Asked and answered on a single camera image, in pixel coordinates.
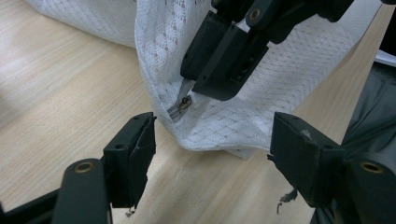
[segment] light wood tabletop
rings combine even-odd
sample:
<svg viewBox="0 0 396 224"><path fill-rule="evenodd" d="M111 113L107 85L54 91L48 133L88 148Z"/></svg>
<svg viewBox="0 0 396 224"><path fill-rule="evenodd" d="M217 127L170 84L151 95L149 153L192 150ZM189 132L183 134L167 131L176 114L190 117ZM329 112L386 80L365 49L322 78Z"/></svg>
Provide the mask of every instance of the light wood tabletop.
<svg viewBox="0 0 396 224"><path fill-rule="evenodd" d="M295 114L341 142L394 7ZM0 201L9 211L61 185L66 167L101 158L134 115L151 111L135 49L42 16L22 0L0 4ZM263 151L242 160L191 152L156 122L157 154L136 213L114 223L308 223L301 196Z"/></svg>

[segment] wood grain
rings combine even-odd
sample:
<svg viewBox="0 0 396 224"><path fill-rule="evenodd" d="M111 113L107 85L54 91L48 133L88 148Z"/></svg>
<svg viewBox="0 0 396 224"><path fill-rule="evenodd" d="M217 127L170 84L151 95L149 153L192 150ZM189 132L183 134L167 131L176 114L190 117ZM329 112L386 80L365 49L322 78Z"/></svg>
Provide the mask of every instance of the wood grain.
<svg viewBox="0 0 396 224"><path fill-rule="evenodd" d="M364 37L369 40L363 38L364 46L297 115L333 138L345 131L392 10L381 8ZM100 158L123 124L151 107L134 49L41 16L22 0L2 1L0 32L0 201L8 211L59 188L69 164ZM325 101L328 109L317 109ZM145 194L132 217L124 215L126 209L113 210L115 223L310 219L313 210L301 197L276 214L291 186L264 152L243 161L221 151L184 150L159 122L156 134Z"/></svg>

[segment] perforated fabric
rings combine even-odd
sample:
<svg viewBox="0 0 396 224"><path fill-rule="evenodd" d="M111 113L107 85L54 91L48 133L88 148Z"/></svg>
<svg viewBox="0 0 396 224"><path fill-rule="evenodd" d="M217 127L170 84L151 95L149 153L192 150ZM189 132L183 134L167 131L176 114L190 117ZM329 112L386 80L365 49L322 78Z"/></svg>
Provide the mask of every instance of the perforated fabric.
<svg viewBox="0 0 396 224"><path fill-rule="evenodd" d="M134 47L136 0L26 0L43 15Z"/></svg>
<svg viewBox="0 0 396 224"><path fill-rule="evenodd" d="M232 100L189 92L192 104L171 119L167 111L183 83L181 61L209 0L139 0L137 12L133 0L27 1L45 15L127 46L134 45L135 31L141 74L159 121L186 149L227 149L244 158L252 149L269 149L274 112L291 113L359 41L381 5L355 0L337 23L316 16L297 25L283 43L269 45Z"/></svg>

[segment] textured white towel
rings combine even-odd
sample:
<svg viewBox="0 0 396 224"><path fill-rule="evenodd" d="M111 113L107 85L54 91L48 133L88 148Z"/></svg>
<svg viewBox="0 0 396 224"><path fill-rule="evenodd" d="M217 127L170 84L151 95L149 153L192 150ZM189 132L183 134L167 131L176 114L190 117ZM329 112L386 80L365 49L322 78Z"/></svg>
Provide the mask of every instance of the textured white towel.
<svg viewBox="0 0 396 224"><path fill-rule="evenodd" d="M190 107L171 119L168 110L178 104L183 82L181 61L210 1L138 0L137 11L132 0L27 1L45 15L128 46L134 45L136 13L141 73L159 120L186 149L228 149L244 158L252 149L269 149L274 112L291 113L359 41L381 6L378 0L355 0L337 23L310 18L280 45L269 45L232 100L189 92Z"/></svg>

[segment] white cloth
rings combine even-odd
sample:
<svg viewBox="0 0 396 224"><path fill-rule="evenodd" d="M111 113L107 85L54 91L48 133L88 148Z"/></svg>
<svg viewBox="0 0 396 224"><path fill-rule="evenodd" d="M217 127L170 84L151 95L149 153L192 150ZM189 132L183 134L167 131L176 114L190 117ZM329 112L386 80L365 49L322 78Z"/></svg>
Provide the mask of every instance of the white cloth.
<svg viewBox="0 0 396 224"><path fill-rule="evenodd" d="M45 15L134 45L132 0L27 1ZM189 92L192 104L179 118L171 119L168 110L177 102L183 80L182 58L211 8L210 1L138 0L135 43L154 112L186 149L228 149L243 158L251 149L268 150L274 112L291 113L359 41L380 6L379 0L355 0L339 22L319 16L304 21L283 43L269 44L232 100L220 102Z"/></svg>

